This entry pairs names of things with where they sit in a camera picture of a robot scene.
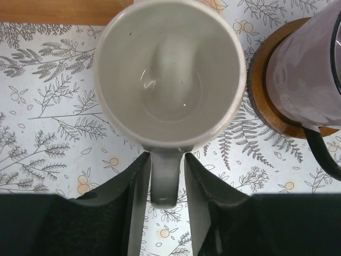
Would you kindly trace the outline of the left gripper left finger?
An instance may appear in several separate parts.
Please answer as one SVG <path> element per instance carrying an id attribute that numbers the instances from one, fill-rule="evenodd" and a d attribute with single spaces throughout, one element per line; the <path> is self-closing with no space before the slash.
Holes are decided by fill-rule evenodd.
<path id="1" fill-rule="evenodd" d="M 139 255 L 150 175 L 141 154 L 78 198 L 1 195 L 1 255 Z"/>

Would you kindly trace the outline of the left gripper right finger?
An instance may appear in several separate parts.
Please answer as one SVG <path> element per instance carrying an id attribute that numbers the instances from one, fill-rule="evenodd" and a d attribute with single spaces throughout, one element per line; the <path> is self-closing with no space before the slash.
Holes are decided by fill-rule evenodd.
<path id="1" fill-rule="evenodd" d="M 340 255 L 340 194 L 246 195 L 185 155 L 194 255 Z"/>

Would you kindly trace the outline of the light brown wooden coaster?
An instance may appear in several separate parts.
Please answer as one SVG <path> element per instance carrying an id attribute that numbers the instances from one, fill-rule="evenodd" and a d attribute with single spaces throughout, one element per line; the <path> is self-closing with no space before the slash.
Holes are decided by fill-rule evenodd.
<path id="1" fill-rule="evenodd" d="M 257 49 L 248 70 L 247 87 L 251 104 L 259 116 L 273 130 L 295 138 L 304 139 L 304 131 L 301 123 L 289 119 L 278 111 L 272 103 L 266 90 L 266 71 L 269 60 L 276 48 L 295 33 L 301 26 L 309 21 L 309 18 L 301 18 L 291 21 L 273 32 Z M 326 79 L 327 89 L 334 90 L 333 97 L 340 96 L 340 78 L 337 77 L 337 59 L 335 53 L 340 52 L 337 46 L 337 36 L 340 30 L 340 12 L 335 21 L 325 18 L 330 23 L 330 38 L 322 45 L 327 48 L 324 51 L 322 61 L 316 61 L 311 67 L 311 74 L 318 75 L 319 79 Z"/>

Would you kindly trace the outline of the cream speckled mug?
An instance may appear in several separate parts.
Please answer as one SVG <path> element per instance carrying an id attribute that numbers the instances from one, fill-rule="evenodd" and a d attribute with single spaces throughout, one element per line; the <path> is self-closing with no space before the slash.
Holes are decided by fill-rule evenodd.
<path id="1" fill-rule="evenodd" d="M 94 89 L 108 120 L 151 155 L 151 202 L 177 202 L 183 154 L 220 135 L 246 87 L 234 30 L 199 1 L 141 1 L 95 49 Z"/>

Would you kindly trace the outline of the purple glass mug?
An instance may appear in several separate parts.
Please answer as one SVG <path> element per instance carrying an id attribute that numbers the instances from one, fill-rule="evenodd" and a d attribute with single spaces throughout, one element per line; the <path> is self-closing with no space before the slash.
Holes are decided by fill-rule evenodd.
<path id="1" fill-rule="evenodd" d="M 265 84 L 276 109 L 301 124 L 317 163 L 340 180 L 340 166 L 320 131 L 340 128 L 340 1 L 331 2 L 276 47 Z"/>

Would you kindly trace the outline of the floral tablecloth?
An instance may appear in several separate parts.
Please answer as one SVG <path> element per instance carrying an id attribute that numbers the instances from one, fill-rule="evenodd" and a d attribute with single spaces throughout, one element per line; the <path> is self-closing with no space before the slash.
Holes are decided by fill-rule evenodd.
<path id="1" fill-rule="evenodd" d="M 1 23 L 1 192 L 78 197 L 142 149 L 103 115 L 92 61 L 101 26 Z M 274 132 L 245 95 L 231 126 L 193 154 L 243 193 L 338 193 L 307 142 Z"/>

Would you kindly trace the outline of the orange wooden divided box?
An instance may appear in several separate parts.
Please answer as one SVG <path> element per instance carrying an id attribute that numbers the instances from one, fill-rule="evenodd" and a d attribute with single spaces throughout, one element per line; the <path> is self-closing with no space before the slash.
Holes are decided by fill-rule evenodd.
<path id="1" fill-rule="evenodd" d="M 1 22 L 104 26 L 132 0 L 1 0 Z"/>

